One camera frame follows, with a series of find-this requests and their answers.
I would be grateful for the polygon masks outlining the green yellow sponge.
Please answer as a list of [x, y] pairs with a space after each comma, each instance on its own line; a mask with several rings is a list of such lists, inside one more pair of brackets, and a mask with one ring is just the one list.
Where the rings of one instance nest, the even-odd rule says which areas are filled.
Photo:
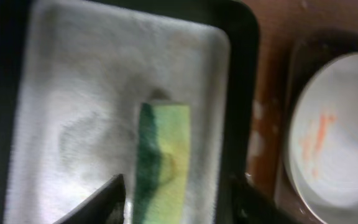
[[144, 103], [138, 138], [132, 222], [180, 223], [191, 155], [189, 106]]

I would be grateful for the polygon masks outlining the pale green plate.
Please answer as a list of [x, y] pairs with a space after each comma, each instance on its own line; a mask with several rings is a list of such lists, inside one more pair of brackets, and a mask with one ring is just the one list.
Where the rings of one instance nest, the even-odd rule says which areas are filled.
[[323, 223], [358, 223], [358, 53], [308, 80], [286, 144], [287, 174], [310, 212]]

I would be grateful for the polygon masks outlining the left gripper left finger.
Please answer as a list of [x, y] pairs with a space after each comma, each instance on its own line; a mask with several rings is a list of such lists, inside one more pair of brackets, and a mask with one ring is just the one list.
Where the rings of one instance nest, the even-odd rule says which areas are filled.
[[123, 224], [125, 201], [124, 176], [114, 175], [56, 224]]

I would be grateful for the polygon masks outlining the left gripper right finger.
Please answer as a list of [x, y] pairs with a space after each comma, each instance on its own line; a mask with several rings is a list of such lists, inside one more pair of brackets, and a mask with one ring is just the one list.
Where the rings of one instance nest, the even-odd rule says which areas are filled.
[[294, 218], [248, 183], [245, 177], [231, 179], [234, 224], [294, 224]]

